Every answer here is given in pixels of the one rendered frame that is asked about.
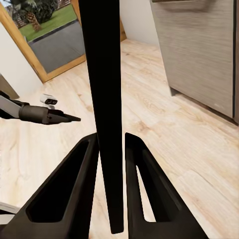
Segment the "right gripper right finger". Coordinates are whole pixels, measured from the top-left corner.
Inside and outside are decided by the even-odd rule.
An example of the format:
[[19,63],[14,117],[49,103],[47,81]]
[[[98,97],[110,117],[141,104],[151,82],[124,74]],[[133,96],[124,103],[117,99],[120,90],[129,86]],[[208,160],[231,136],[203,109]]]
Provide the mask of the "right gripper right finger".
[[[138,166],[156,222],[144,219]],[[128,239],[209,239],[143,140],[125,134]]]

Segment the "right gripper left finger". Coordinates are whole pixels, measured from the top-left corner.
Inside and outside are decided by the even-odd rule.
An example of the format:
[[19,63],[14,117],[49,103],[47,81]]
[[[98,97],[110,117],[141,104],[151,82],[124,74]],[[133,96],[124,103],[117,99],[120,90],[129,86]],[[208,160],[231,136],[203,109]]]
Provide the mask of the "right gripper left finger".
[[89,239],[97,133],[78,141],[0,232],[0,239]]

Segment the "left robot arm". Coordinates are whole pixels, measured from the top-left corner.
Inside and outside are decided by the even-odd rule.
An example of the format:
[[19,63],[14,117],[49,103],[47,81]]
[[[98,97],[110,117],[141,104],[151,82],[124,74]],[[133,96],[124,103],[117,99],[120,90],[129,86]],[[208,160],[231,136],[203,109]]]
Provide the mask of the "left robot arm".
[[32,123],[52,125],[54,123],[81,121],[81,118],[55,110],[58,101],[51,95],[41,94],[38,98],[42,106],[31,106],[29,103],[10,100],[9,96],[0,91],[0,117],[2,119],[20,119]]

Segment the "poster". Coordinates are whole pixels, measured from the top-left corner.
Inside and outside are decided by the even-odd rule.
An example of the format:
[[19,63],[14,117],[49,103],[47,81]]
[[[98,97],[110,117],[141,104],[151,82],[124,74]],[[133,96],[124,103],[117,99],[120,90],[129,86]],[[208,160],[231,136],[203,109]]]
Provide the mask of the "poster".
[[123,232],[120,0],[78,0],[112,234]]

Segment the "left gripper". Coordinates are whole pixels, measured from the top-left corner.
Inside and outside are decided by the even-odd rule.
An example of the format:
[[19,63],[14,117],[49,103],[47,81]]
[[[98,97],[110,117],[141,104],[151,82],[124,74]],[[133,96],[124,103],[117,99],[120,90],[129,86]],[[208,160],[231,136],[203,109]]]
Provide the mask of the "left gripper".
[[30,121],[43,125],[54,123],[81,121],[81,118],[65,114],[62,110],[52,110],[48,107],[33,106],[29,113]]

